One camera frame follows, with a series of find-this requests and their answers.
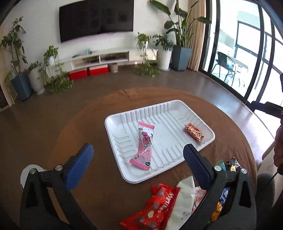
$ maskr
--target white snack bag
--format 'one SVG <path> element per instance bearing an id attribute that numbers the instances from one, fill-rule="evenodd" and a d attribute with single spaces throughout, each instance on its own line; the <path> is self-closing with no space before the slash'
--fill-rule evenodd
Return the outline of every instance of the white snack bag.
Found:
<path id="1" fill-rule="evenodd" d="M 180 181 L 177 185 L 180 191 L 177 195 L 172 213 L 165 230 L 179 229 L 191 216 L 195 200 L 195 185 L 192 176 Z"/>

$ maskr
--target blue gripper pad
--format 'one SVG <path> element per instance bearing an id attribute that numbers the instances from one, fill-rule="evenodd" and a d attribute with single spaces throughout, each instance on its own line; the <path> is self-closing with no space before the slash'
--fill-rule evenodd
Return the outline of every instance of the blue gripper pad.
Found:
<path id="1" fill-rule="evenodd" d="M 187 144 L 183 150 L 184 159 L 190 167 L 199 186 L 204 190 L 209 190 L 214 178 L 212 165 L 204 159 L 192 144 Z"/>
<path id="2" fill-rule="evenodd" d="M 85 144 L 79 152 L 71 157 L 64 165 L 65 188 L 67 191 L 75 189 L 89 166 L 94 154 L 93 146 Z"/>

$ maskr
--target cartoon character print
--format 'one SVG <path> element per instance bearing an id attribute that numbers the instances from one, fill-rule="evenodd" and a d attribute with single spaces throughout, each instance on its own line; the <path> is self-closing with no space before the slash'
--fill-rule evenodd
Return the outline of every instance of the cartoon character print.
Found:
<path id="1" fill-rule="evenodd" d="M 150 143 L 150 136 L 148 135 L 147 132 L 142 132 L 141 133 L 143 135 L 143 139 L 142 142 L 145 146 L 148 146 L 148 144 Z"/>

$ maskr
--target round table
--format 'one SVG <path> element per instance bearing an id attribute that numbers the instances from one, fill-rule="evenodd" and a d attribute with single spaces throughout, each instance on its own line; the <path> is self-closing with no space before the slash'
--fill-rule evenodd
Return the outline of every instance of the round table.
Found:
<path id="1" fill-rule="evenodd" d="M 119 222 L 142 210 L 152 196 L 150 186 L 165 183 L 175 187 L 191 171 L 183 162 L 166 172 L 139 184 L 126 182 L 118 169 L 104 126 L 107 116 L 136 108 L 179 99 L 185 102 L 215 133 L 215 140 L 200 151 L 211 164 L 235 157 L 246 168 L 256 188 L 256 163 L 245 136 L 221 110 L 192 94 L 169 88 L 133 88 L 89 103 L 70 119 L 57 139 L 48 169 L 64 164 L 83 146 L 95 149 L 92 162 L 72 194 L 92 223 L 99 230 L 123 229 Z"/>

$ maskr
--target person's hand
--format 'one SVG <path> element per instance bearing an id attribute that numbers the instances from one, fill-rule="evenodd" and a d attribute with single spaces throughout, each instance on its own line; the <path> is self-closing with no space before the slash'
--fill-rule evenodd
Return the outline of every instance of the person's hand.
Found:
<path id="1" fill-rule="evenodd" d="M 276 167 L 279 167 L 283 164 L 283 126 L 280 126 L 276 132 L 275 136 L 275 155 L 273 157 L 274 164 Z"/>

